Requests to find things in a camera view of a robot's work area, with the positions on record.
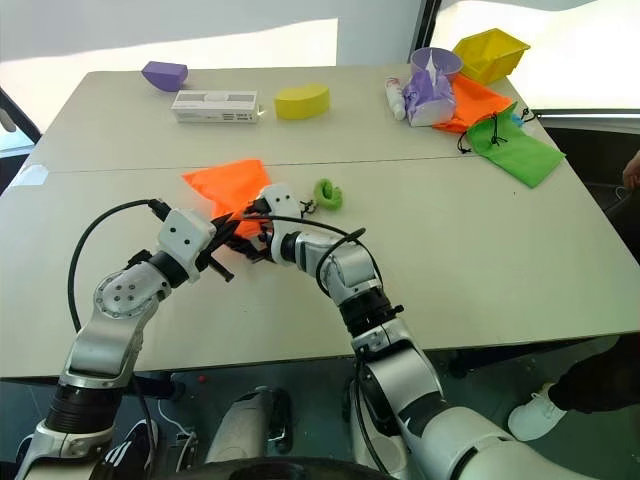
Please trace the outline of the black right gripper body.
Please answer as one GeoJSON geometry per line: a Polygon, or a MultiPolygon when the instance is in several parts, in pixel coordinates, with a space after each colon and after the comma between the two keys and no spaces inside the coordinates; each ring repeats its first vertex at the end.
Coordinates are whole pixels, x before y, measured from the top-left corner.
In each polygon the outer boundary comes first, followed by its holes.
{"type": "Polygon", "coordinates": [[[271,255],[271,234],[263,231],[250,238],[251,244],[256,250],[256,253],[252,255],[251,261],[253,263],[267,261],[273,263],[271,255]]]}

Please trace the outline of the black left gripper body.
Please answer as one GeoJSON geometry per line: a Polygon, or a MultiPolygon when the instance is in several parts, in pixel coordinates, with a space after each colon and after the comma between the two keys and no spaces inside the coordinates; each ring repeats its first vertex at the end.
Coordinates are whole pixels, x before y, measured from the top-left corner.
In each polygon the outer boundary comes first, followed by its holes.
{"type": "Polygon", "coordinates": [[[211,268],[218,273],[225,282],[229,283],[234,279],[234,274],[226,267],[219,263],[209,250],[202,251],[196,258],[196,268],[199,272],[203,272],[207,268],[211,268]]]}

